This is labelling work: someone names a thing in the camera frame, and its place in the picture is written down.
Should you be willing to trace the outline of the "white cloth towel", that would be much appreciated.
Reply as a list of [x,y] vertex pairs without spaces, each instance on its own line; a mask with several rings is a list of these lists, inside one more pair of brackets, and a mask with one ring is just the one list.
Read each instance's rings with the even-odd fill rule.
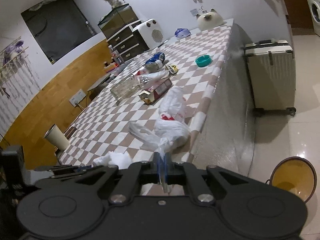
[[95,158],[92,167],[117,165],[120,170],[127,169],[132,164],[132,159],[128,152],[118,153],[110,151],[105,156]]

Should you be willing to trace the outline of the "white plastic shopping bag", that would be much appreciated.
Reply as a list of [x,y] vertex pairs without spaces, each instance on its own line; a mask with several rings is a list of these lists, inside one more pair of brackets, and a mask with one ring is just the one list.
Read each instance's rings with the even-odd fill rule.
[[143,143],[142,149],[158,156],[157,173],[164,192],[168,192],[167,164],[171,153],[185,145],[191,134],[184,121],[186,110],[183,88],[174,86],[161,100],[159,116],[152,131],[137,122],[129,124],[129,133]]

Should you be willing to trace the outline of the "red cigarette carton box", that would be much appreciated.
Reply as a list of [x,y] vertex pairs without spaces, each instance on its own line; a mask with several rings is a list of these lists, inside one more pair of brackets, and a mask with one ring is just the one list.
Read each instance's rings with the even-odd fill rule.
[[141,91],[138,96],[145,104],[151,105],[160,99],[172,86],[172,81],[168,77],[153,83],[149,88]]

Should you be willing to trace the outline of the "clear plastic bottle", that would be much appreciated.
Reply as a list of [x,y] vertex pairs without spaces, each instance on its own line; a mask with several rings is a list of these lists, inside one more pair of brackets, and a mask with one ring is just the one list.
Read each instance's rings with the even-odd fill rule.
[[111,87],[111,94],[116,100],[116,104],[119,105],[122,101],[129,98],[135,92],[142,88],[150,87],[154,82],[141,86],[136,80],[137,75],[150,74],[164,70],[164,63],[157,60],[154,63],[144,64],[141,67],[135,69],[133,73],[127,75],[120,80],[119,83]]

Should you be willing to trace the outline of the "gold wrapper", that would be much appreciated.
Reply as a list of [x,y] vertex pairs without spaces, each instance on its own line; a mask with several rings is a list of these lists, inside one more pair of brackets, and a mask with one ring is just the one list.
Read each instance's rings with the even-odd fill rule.
[[177,67],[176,65],[169,65],[169,64],[167,64],[167,65],[166,65],[166,68],[167,68],[167,70],[169,71],[169,73],[170,73],[171,75],[175,75],[175,74],[177,74],[177,72],[178,72],[178,67]]

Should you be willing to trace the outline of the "teal plastic lid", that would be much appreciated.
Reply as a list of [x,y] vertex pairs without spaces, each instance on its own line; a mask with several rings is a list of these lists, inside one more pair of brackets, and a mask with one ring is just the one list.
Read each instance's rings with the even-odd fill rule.
[[212,59],[209,55],[202,55],[199,56],[196,60],[195,63],[198,67],[203,68],[206,67],[208,65],[210,65],[212,62]]

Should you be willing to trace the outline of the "white paper cup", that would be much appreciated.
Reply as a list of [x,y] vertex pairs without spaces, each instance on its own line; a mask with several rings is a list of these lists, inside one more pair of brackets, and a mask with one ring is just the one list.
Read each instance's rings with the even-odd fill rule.
[[52,145],[57,147],[59,150],[64,151],[69,146],[69,140],[61,132],[56,124],[48,129],[44,135],[44,139],[49,141]]

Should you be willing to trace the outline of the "water bottle red label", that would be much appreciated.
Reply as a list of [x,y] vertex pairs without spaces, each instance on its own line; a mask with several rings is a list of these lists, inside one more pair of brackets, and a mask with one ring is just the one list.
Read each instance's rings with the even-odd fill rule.
[[110,50],[112,59],[114,59],[115,63],[117,63],[118,65],[122,65],[125,63],[120,53],[116,49],[114,49],[112,45],[109,45],[108,48]]

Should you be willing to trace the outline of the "purple plush toy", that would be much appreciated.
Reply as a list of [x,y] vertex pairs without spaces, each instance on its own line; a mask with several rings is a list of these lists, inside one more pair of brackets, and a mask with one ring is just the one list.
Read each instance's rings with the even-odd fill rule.
[[4,51],[3,64],[8,63],[10,60],[16,57],[23,50],[22,48],[23,44],[24,44],[24,41],[19,40],[14,44],[7,46],[7,48],[5,48],[5,51]]

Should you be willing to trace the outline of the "crushed blue snack bag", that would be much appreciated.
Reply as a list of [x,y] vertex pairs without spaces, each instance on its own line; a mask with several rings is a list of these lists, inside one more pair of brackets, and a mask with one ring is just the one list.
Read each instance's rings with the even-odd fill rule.
[[159,61],[161,61],[161,63],[163,63],[165,61],[165,54],[161,51],[157,52],[151,58],[149,58],[145,63],[150,64],[150,63],[156,62],[157,60],[159,60]]

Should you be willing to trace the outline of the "dark drawer cabinet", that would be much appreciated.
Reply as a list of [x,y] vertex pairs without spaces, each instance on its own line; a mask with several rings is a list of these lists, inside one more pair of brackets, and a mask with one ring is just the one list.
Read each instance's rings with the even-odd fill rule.
[[118,51],[125,62],[149,50],[140,33],[134,30],[141,23],[143,23],[141,20],[137,20],[127,24],[110,38],[107,38],[107,43]]

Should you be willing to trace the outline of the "white space heater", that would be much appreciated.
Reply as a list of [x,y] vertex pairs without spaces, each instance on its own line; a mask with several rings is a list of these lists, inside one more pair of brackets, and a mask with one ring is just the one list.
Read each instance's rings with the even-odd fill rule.
[[164,42],[162,29],[153,18],[135,26],[133,32],[139,33],[150,50],[157,48]]

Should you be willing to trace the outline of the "cat shaped ceramic dish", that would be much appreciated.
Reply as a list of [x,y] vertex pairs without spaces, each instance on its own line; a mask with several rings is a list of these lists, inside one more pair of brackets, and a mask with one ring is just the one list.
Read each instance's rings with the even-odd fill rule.
[[223,18],[215,9],[201,15],[197,14],[196,19],[200,31],[210,30],[224,24]]

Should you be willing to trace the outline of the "glass fish tank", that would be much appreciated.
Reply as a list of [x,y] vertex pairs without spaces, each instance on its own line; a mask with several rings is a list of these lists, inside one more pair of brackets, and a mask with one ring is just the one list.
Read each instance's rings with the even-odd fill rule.
[[136,13],[129,4],[113,8],[107,15],[101,18],[98,27],[106,38],[111,38],[121,28],[129,23],[139,20]]

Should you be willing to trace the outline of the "wall power outlet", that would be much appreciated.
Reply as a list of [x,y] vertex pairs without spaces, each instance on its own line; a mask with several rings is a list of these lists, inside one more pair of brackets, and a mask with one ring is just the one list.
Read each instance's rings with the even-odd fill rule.
[[84,98],[86,97],[86,93],[80,89],[77,91],[70,99],[69,102],[73,107],[76,107]]

